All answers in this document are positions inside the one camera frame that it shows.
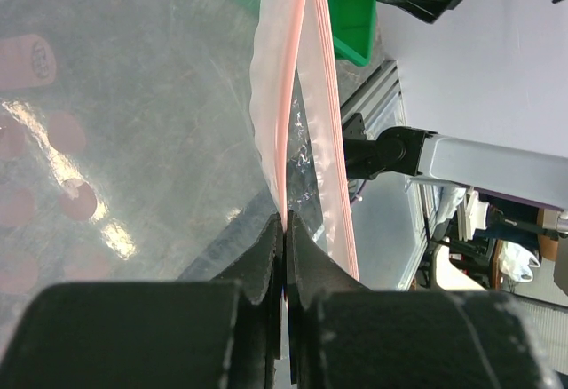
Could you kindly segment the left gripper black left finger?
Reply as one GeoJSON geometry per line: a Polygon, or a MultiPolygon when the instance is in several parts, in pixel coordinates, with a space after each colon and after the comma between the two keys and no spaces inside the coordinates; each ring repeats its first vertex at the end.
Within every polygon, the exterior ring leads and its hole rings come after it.
{"type": "Polygon", "coordinates": [[[281,219],[206,282],[69,282],[27,307],[4,388],[271,388],[280,358],[281,219]]]}

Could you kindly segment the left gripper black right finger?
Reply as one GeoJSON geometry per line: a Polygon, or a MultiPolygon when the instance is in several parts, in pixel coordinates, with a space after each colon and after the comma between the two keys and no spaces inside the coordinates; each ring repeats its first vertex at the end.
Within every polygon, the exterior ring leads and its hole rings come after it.
{"type": "Polygon", "coordinates": [[[288,214],[290,376],[300,388],[560,388],[521,306],[499,291],[371,290],[288,214]]]}

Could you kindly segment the clear zip top bag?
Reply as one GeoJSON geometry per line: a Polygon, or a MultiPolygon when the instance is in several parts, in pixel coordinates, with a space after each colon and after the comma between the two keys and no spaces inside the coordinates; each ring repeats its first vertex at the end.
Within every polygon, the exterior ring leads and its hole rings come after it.
{"type": "Polygon", "coordinates": [[[1,0],[1,342],[60,282],[207,280],[294,210],[359,267],[327,0],[1,0]]]}

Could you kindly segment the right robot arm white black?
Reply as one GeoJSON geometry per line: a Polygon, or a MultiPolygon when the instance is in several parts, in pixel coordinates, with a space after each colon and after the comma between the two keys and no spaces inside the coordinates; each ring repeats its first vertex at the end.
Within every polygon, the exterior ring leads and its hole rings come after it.
{"type": "MultiPolygon", "coordinates": [[[[462,0],[377,0],[425,23],[434,23],[462,0]]],[[[343,141],[347,175],[374,179],[397,172],[429,183],[484,188],[557,210],[567,207],[563,157],[459,139],[435,131],[395,126],[376,139],[343,141]]]]}

